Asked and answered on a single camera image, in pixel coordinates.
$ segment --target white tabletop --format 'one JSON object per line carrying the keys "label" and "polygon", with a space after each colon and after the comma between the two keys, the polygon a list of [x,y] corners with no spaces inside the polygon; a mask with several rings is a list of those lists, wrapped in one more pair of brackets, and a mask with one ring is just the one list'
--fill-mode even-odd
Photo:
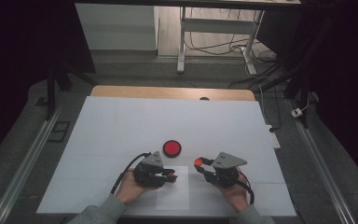
{"label": "white tabletop", "polygon": [[[175,159],[162,154],[168,140],[182,145]],[[177,182],[147,192],[125,215],[233,217],[221,193],[193,166],[196,158],[215,159],[221,151],[248,161],[241,169],[261,215],[296,215],[258,102],[92,96],[37,212],[73,214],[103,203],[134,157],[157,150],[177,171]]]}

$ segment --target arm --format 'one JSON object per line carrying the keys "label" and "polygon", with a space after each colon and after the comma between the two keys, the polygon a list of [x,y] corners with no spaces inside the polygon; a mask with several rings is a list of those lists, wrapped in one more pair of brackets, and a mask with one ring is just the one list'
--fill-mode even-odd
{"label": "arm", "polygon": [[110,195],[100,206],[89,205],[79,215],[72,219],[70,224],[112,224],[127,210],[127,205],[135,202],[143,193],[151,190],[136,183],[133,173],[128,171],[121,181],[116,195]]}
{"label": "arm", "polygon": [[[244,175],[240,175],[238,178],[242,183],[246,184],[247,180]],[[219,189],[226,201],[231,205],[232,208],[237,212],[237,219],[240,223],[243,224],[273,224],[275,223],[271,217],[262,217],[255,210],[253,205],[248,204],[248,200],[246,198],[246,189],[239,186],[234,185],[229,188],[222,188],[219,186],[215,186]]]}

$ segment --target hand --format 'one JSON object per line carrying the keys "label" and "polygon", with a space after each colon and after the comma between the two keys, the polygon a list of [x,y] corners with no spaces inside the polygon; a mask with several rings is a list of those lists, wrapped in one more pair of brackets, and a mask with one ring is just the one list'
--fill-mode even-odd
{"label": "hand", "polygon": [[144,188],[139,185],[133,177],[132,171],[133,169],[130,169],[126,172],[126,174],[124,174],[120,187],[116,193],[116,197],[118,197],[118,199],[125,205],[136,201],[143,193],[147,192],[148,190],[155,189]]}
{"label": "hand", "polygon": [[[247,182],[245,176],[241,174],[240,177],[238,177],[238,180],[244,184]],[[220,186],[214,186],[223,193],[226,201],[235,209],[237,213],[249,206],[248,200],[246,199],[246,189],[240,185],[236,184],[226,189]]]}

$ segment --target aluminum rail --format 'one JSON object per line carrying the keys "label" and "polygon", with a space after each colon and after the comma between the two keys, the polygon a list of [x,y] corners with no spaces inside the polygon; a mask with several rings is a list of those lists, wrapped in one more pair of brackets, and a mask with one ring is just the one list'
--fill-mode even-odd
{"label": "aluminum rail", "polygon": [[[287,105],[290,110],[295,109],[290,101],[286,100]],[[312,135],[308,129],[305,129],[299,119],[296,120],[296,126],[298,131],[304,140],[304,143],[307,146],[307,149],[310,153],[310,156],[313,160],[313,163],[316,167],[316,170],[319,173],[322,181],[324,182],[324,188],[327,190],[328,194],[332,199],[332,203],[337,210],[337,214],[341,219],[341,222],[344,224],[354,224],[356,221],[353,218],[351,209],[348,207],[347,202],[345,201],[341,190],[338,188],[334,178],[331,176],[330,171],[324,162],[324,157],[320,152],[319,148],[316,146],[315,141],[313,140]]]}
{"label": "aluminum rail", "polygon": [[62,108],[65,104],[67,98],[67,93],[63,93],[59,97],[59,103],[54,114],[51,116],[50,120],[45,120],[40,128],[36,138],[28,149],[27,154],[25,155],[22,163],[11,179],[10,184],[8,185],[4,195],[0,201],[0,223],[5,223],[8,215],[17,201],[17,198],[20,195],[22,187],[24,186],[29,174],[34,168],[37,158],[39,157],[40,152],[42,151],[43,146],[48,140],[48,135],[50,134],[54,124],[61,114]]}

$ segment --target sleeve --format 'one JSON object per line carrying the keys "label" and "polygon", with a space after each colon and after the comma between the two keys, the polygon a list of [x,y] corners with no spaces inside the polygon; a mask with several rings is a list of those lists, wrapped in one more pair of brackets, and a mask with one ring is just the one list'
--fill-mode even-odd
{"label": "sleeve", "polygon": [[110,195],[100,207],[89,205],[70,224],[115,224],[127,207],[114,195]]}
{"label": "sleeve", "polygon": [[271,217],[262,217],[253,205],[243,209],[237,214],[237,220],[241,224],[274,224]]}

